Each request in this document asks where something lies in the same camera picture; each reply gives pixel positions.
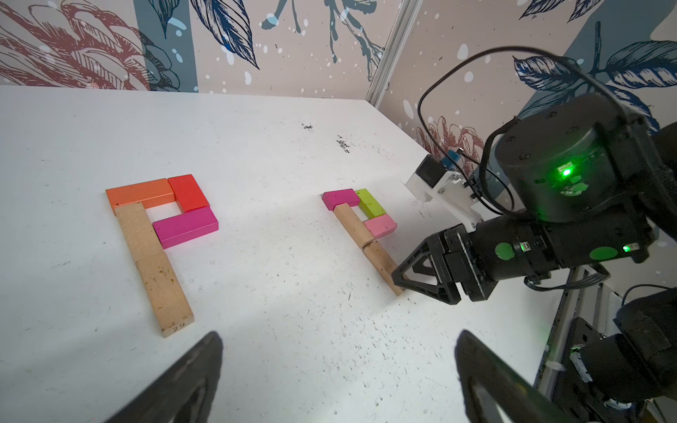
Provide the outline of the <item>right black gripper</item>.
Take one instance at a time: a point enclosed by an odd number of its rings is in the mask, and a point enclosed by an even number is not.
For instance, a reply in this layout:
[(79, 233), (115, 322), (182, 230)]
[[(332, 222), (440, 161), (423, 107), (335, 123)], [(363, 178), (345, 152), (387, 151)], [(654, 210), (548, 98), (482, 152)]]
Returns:
[(652, 242), (645, 219), (616, 211), (564, 224), (501, 217), (481, 222), (472, 233), (459, 225), (428, 236), (391, 278), (397, 287), (455, 305), (460, 292), (485, 301), (502, 280), (523, 278), (527, 287), (542, 292), (552, 271), (589, 267), (588, 276), (563, 285), (576, 290), (607, 280), (607, 261), (645, 261)]

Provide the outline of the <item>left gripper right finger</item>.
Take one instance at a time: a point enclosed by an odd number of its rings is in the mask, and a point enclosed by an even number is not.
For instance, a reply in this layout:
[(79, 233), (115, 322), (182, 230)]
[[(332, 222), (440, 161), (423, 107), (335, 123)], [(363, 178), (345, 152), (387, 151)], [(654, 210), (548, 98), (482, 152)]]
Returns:
[(469, 421), (573, 421), (470, 331), (460, 333), (455, 360)]

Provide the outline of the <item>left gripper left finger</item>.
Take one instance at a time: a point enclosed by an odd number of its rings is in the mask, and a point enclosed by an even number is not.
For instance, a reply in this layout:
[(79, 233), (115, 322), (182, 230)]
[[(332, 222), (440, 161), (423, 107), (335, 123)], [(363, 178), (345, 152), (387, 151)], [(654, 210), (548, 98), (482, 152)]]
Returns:
[(218, 389), (223, 343), (211, 331), (110, 422), (206, 422)]

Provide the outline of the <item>slanted wood block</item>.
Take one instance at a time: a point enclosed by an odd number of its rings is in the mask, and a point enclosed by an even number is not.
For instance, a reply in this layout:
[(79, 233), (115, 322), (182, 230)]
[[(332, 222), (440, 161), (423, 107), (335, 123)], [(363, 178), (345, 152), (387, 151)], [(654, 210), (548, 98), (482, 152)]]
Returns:
[(369, 243), (362, 249), (362, 252), (394, 294), (396, 294), (396, 296), (402, 295), (404, 290), (395, 285), (391, 276), (398, 265), (394, 262), (385, 248), (378, 241), (372, 241), (372, 243)]

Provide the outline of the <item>light pink block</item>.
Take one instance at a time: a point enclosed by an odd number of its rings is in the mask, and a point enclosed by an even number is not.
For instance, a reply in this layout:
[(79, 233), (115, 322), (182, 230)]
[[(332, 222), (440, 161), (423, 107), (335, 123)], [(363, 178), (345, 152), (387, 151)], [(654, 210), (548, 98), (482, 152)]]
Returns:
[(363, 225), (375, 239), (391, 234), (398, 228), (398, 224), (388, 214), (365, 220)]

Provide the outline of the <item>natural wood block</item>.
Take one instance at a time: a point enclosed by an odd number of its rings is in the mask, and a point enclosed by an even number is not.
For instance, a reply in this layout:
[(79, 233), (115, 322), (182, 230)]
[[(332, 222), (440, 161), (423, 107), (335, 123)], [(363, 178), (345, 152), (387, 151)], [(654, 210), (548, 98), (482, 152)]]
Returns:
[(375, 241), (376, 238), (362, 223), (349, 204), (339, 204), (334, 208), (333, 213), (361, 250)]

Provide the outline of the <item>green block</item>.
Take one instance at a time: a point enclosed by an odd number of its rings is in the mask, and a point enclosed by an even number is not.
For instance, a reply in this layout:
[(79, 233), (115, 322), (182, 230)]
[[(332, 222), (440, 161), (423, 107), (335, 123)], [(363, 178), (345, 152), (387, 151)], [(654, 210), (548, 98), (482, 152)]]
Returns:
[(355, 193), (360, 199), (359, 208), (369, 220), (386, 215), (386, 210), (367, 189), (356, 190)]

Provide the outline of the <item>wide wood block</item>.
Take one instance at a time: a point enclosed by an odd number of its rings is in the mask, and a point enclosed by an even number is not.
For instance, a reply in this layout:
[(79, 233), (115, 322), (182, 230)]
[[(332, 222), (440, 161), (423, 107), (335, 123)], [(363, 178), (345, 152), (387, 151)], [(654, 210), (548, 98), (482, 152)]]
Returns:
[(164, 251), (139, 260), (136, 266), (164, 338), (195, 321), (178, 276)]

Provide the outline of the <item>magenta block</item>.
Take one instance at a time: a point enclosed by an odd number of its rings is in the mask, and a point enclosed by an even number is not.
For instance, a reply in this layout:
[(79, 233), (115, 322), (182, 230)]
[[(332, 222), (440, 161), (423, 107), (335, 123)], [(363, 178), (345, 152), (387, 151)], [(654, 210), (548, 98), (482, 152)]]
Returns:
[(351, 207), (358, 206), (361, 199), (353, 189), (333, 190), (324, 192), (322, 201), (329, 211), (334, 211), (337, 206), (348, 204)]
[(210, 207), (153, 222), (162, 248), (169, 249), (219, 230), (219, 222)]

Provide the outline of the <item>red block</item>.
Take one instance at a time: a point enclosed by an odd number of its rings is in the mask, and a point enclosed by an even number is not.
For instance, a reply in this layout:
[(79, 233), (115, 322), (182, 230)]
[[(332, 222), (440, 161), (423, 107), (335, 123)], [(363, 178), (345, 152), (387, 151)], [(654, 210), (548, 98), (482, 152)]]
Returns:
[(175, 176), (167, 180), (174, 192), (175, 200), (182, 213), (209, 207), (210, 204), (192, 174)]

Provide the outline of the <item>orange block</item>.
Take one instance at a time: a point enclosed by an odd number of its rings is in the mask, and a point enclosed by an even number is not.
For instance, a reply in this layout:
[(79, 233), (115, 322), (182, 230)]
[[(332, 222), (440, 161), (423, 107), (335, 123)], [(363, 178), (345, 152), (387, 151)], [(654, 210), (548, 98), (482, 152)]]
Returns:
[(136, 183), (106, 190), (109, 204), (116, 208), (141, 203), (144, 208), (154, 208), (174, 203), (176, 197), (168, 179)]

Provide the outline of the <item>thin wood block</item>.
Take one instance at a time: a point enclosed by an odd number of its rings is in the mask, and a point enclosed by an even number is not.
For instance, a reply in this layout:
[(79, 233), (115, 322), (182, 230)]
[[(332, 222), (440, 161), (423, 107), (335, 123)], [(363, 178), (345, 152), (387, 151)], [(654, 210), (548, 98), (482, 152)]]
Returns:
[(119, 206), (115, 215), (135, 263), (162, 253), (153, 223), (141, 203)]

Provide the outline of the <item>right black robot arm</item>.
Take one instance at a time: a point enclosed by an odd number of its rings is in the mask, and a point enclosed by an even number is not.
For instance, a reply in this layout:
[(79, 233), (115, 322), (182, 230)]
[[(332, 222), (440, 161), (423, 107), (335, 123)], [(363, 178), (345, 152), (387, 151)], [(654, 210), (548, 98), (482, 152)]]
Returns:
[[(641, 264), (658, 230), (676, 241), (676, 180), (666, 144), (675, 125), (652, 137), (648, 120), (586, 94), (524, 120), (506, 123), (495, 158), (525, 209), (492, 220), (461, 218), (456, 199), (442, 195), (460, 225), (427, 237), (391, 273), (395, 286), (449, 305), (486, 301), (499, 281), (523, 277), (538, 292), (576, 290), (609, 278), (604, 262)], [(592, 274), (543, 287), (552, 271), (587, 266)], [(676, 288), (622, 305), (620, 334), (569, 347), (583, 382), (607, 400), (676, 400)]]

